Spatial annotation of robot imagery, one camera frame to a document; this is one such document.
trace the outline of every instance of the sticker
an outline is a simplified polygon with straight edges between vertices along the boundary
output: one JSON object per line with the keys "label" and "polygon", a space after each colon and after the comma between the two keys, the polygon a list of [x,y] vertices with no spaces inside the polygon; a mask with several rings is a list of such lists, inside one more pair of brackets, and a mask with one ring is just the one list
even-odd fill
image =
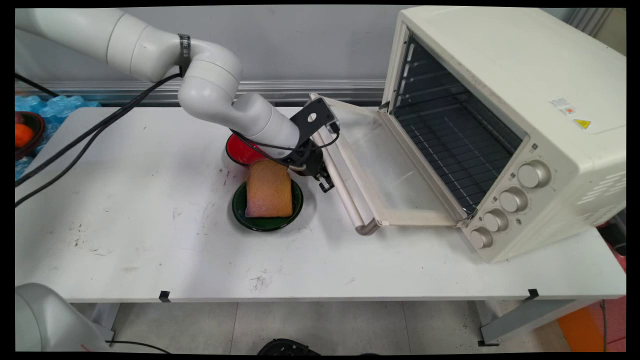
{"label": "sticker", "polygon": [[565,115],[575,114],[575,107],[562,97],[559,99],[553,99],[549,101],[549,103]]}
{"label": "sticker", "polygon": [[588,120],[574,119],[573,121],[575,121],[576,124],[578,124],[581,128],[585,130],[589,127],[589,125],[591,125],[591,122]]}

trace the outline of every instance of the dark bowl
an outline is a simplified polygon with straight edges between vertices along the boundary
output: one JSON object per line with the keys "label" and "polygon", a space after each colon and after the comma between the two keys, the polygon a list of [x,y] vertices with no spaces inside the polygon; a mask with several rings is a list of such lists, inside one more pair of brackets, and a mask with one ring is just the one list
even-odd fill
{"label": "dark bowl", "polygon": [[302,189],[291,180],[291,199],[293,200],[293,215],[284,218],[248,218],[245,216],[246,210],[246,182],[242,183],[234,198],[231,200],[231,210],[240,225],[253,231],[274,231],[281,229],[293,222],[302,210],[304,198]]}
{"label": "dark bowl", "polygon": [[44,135],[45,124],[44,119],[36,114],[28,111],[18,111],[24,117],[24,124],[33,130],[33,138],[23,147],[15,150],[15,159],[20,160],[31,154],[42,141]]}

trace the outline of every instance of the orange fruit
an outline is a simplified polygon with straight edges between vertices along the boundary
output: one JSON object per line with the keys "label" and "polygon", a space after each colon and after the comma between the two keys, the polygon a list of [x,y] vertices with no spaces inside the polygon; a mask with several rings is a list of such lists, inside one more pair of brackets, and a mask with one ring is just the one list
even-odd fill
{"label": "orange fruit", "polygon": [[25,124],[15,125],[15,146],[23,147],[33,138],[33,130]]}

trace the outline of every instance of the green plate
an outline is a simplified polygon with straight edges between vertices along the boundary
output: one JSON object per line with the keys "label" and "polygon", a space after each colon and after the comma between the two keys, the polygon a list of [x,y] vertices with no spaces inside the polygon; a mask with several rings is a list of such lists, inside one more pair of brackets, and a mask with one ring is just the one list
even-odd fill
{"label": "green plate", "polygon": [[291,198],[293,199],[293,215],[286,218],[248,218],[244,215],[246,210],[246,181],[240,185],[233,200],[231,200],[231,210],[238,222],[253,231],[274,231],[281,229],[293,222],[302,210],[304,198],[302,190],[295,181],[291,180]]}

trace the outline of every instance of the white table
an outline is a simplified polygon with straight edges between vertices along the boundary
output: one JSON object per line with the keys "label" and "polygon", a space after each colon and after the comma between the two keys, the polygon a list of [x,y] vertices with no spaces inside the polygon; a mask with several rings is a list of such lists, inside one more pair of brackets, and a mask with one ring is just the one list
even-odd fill
{"label": "white table", "polygon": [[[112,111],[71,114],[29,169]],[[172,302],[496,300],[536,289],[537,304],[564,301],[536,315],[545,322],[626,294],[626,275],[595,229],[486,264],[453,228],[360,236],[334,190],[296,175],[298,218],[272,233],[247,230],[230,211],[248,171],[225,154],[229,135],[181,108],[132,110],[65,177],[16,209],[16,286],[39,282],[69,302],[157,302],[161,291]],[[80,147],[15,198],[55,176]]]}

